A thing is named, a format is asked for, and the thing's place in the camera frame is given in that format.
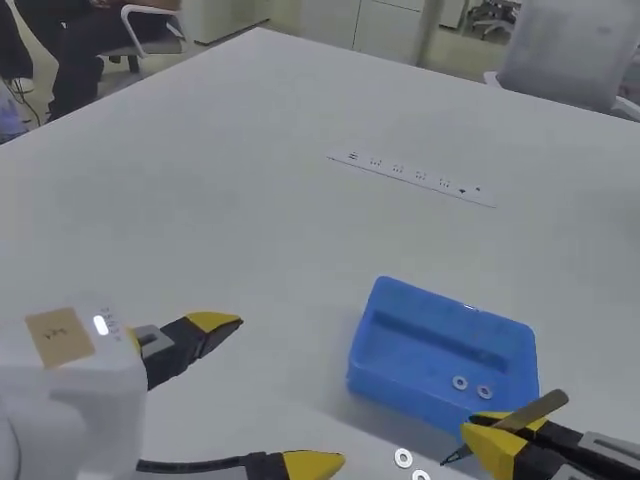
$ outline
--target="white table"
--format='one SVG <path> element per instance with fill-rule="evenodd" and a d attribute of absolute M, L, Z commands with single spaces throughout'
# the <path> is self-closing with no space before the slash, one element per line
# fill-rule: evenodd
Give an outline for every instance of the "white table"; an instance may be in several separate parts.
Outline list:
<path fill-rule="evenodd" d="M 3 319 L 79 290 L 132 325 L 236 312 L 240 331 L 150 396 L 147 457 L 317 448 L 347 455 L 338 478 L 408 480 L 395 445 L 439 460 L 453 439 L 344 387 L 388 274 L 531 325 L 542 389 L 572 397 L 555 418 L 638 441 L 639 132 L 253 31 L 0 148 Z M 498 208 L 324 159 L 356 144 Z"/>

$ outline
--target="led light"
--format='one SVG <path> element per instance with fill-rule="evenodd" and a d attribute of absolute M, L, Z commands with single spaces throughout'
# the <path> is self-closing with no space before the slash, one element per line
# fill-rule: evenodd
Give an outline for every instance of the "led light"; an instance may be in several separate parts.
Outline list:
<path fill-rule="evenodd" d="M 93 317 L 93 324 L 100 335 L 109 335 L 109 327 L 107 327 L 107 322 L 102 315 Z"/>

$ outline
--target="office floor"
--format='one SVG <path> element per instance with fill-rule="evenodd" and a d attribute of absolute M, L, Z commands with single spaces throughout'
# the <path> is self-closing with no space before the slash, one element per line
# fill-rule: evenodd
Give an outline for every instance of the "office floor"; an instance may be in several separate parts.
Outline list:
<path fill-rule="evenodd" d="M 276 0 L 273 21 L 269 28 L 285 33 L 295 33 L 295 18 L 295 3 L 292 4 L 291 0 Z M 51 86 L 57 64 L 33 37 L 17 14 L 16 19 L 35 65 L 36 90 L 28 94 L 26 99 L 42 121 L 46 118 L 47 104 L 51 99 Z M 196 55 L 205 49 L 206 47 L 195 47 L 189 55 Z M 494 70 L 500 64 L 504 51 L 505 47 L 502 45 L 482 42 L 457 32 L 440 29 L 434 36 L 428 57 L 423 58 L 420 65 L 449 75 L 482 81 L 482 74 L 485 71 Z M 145 75 L 152 75 L 181 62 L 185 58 L 184 55 L 156 56 L 143 60 L 141 67 Z M 120 65 L 107 62 L 100 87 L 101 93 L 113 92 L 123 84 L 123 80 L 127 79 L 129 79 L 129 75 L 126 62 Z M 31 125 L 35 127 L 37 125 L 35 116 L 27 109 L 25 109 L 25 115 L 32 117 Z"/>

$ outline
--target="chair leg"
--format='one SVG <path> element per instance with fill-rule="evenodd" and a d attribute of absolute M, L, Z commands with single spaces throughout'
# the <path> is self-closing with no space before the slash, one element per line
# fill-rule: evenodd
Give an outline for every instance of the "chair leg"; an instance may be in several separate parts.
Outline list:
<path fill-rule="evenodd" d="M 129 55 L 127 60 L 129 61 L 129 71 L 135 74 L 140 73 L 140 62 L 138 61 L 138 57 L 135 55 Z"/>

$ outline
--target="white chair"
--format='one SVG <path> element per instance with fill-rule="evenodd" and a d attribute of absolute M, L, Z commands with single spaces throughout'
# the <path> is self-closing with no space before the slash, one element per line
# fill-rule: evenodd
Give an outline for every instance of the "white chair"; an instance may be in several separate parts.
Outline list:
<path fill-rule="evenodd" d="M 488 85 L 640 121 L 618 97 L 640 44 L 638 0 L 524 0 L 507 56 Z"/>
<path fill-rule="evenodd" d="M 169 20 L 167 22 L 166 34 L 153 42 L 140 42 L 129 21 L 129 15 L 132 13 L 167 15 Z M 109 57 L 109 59 L 115 63 L 119 63 L 122 57 L 126 57 L 129 61 L 129 71 L 132 74 L 141 74 L 138 58 L 145 58 L 150 55 L 179 55 L 185 53 L 192 44 L 187 29 L 184 27 L 184 22 L 181 20 L 182 15 L 180 11 L 128 4 L 122 7 L 120 15 L 122 22 L 131 36 L 133 45 L 104 52 L 102 56 Z"/>

